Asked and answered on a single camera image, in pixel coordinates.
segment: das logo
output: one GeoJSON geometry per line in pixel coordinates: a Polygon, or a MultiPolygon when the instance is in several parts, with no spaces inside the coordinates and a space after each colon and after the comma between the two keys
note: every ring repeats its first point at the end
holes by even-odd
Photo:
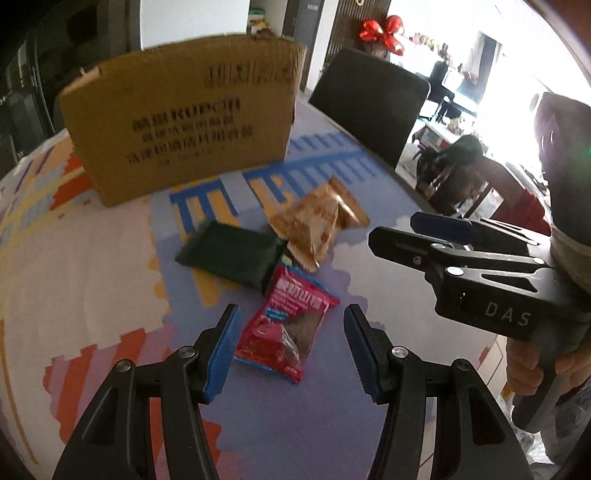
{"type": "Polygon", "coordinates": [[[485,315],[487,317],[495,317],[504,322],[513,323],[513,320],[517,321],[517,325],[524,327],[530,321],[531,313],[530,312],[523,312],[521,315],[519,313],[514,313],[513,307],[509,307],[508,309],[501,309],[499,310],[499,304],[493,301],[488,302],[488,306],[486,307],[485,315]]]}

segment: snack bag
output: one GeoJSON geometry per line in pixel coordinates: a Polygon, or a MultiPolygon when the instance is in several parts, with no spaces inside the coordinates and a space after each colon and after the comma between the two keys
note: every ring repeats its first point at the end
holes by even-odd
{"type": "Polygon", "coordinates": [[[308,271],[315,271],[341,230],[366,227],[369,217],[335,177],[316,187],[295,206],[274,215],[269,224],[289,240],[287,248],[308,271]]]}
{"type": "Polygon", "coordinates": [[[280,264],[267,301],[242,332],[235,358],[299,383],[320,322],[338,304],[302,271],[280,264]]]}

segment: doorway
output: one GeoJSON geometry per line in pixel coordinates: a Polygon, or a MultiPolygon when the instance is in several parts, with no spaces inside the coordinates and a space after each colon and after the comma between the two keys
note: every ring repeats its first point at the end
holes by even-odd
{"type": "Polygon", "coordinates": [[[300,90],[304,91],[310,73],[310,62],[324,0],[288,0],[285,8],[283,35],[304,43],[308,48],[301,76],[300,90]]]}

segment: red bow balloon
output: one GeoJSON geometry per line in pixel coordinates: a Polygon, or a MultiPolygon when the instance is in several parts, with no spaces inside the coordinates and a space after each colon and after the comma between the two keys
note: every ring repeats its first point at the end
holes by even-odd
{"type": "Polygon", "coordinates": [[[386,28],[382,28],[375,19],[363,22],[363,30],[359,33],[359,38],[363,41],[380,41],[388,51],[396,54],[404,54],[404,46],[394,37],[395,33],[403,33],[404,26],[402,18],[398,15],[391,15],[386,19],[386,28]]]}

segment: green sponge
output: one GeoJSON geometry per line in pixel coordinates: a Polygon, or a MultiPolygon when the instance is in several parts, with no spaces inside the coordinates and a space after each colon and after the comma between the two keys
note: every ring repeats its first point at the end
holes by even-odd
{"type": "Polygon", "coordinates": [[[273,233],[204,220],[175,260],[265,293],[287,241],[273,233]]]}

